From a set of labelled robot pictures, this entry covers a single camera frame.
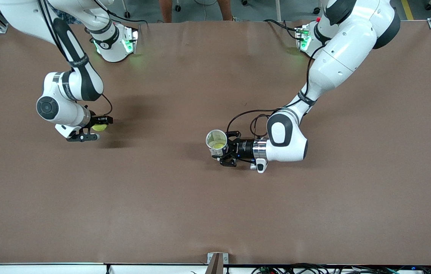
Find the brown table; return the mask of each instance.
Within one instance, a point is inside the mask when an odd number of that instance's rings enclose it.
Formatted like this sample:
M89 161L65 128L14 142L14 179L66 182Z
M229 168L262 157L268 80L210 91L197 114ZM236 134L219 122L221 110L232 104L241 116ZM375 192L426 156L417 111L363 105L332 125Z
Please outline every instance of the brown table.
M431 265L431 30L403 22L301 126L302 162L223 168L205 135L282 106L307 57L267 23L150 24L109 64L75 26L114 105L101 140L69 143L35 111L53 45L0 35L0 262ZM103 100L89 104L98 113ZM254 116L233 129L249 135Z

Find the floor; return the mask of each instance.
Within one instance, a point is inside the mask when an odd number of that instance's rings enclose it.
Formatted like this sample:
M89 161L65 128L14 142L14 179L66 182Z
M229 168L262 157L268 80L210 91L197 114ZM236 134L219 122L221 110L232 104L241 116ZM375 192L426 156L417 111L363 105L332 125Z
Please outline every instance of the floor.
M161 20L161 13L158 2L155 0L125 0L130 12L131 19L144 19L150 23ZM179 0L181 11L173 11L173 22L183 21L217 21L222 19L216 0ZM231 0L232 13L240 19L249 21L262 21L264 19L276 19L276 4L273 0L248 0L248 4L243 6L241 0ZM396 7L400 19L427 19L431 16L431 11L424 9L427 0L391 0L391 5ZM408 4L410 13L408 15L403 8L403 4ZM281 0L282 19L295 21L297 19L314 19L312 13L318 6L318 0L290 1ZM109 9L123 16L124 9L121 0L116 0Z

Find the tennis ball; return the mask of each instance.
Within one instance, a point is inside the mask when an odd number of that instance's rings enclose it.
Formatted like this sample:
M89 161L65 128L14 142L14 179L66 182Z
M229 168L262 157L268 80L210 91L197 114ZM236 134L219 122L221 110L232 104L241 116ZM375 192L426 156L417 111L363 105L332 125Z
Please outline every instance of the tennis ball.
M107 124L102 124L102 125L93 125L92 129L95 131L103 131L107 128Z

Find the person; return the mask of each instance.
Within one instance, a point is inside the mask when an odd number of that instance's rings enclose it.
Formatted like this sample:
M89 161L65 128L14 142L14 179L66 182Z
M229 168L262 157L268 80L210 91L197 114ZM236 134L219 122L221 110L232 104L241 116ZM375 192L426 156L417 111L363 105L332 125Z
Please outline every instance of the person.
M161 16L163 16L164 23L172 22L172 6L173 0L158 0L159 8L161 9ZM239 21L237 17L232 16L231 0L217 0L222 13L222 20L224 21Z

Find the table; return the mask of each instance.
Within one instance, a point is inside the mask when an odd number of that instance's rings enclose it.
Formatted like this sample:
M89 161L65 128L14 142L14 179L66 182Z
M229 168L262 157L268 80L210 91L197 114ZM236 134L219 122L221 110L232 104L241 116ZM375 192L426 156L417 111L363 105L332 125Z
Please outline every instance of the table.
M302 123L302 162L261 175L210 158L205 135L290 101L308 58L263 22L150 24L138 55L105 62L115 123L65 141L35 111L53 45L0 35L0 262L431 265L431 30L404 21ZM96 112L103 100L88 103ZM249 135L253 116L233 129Z

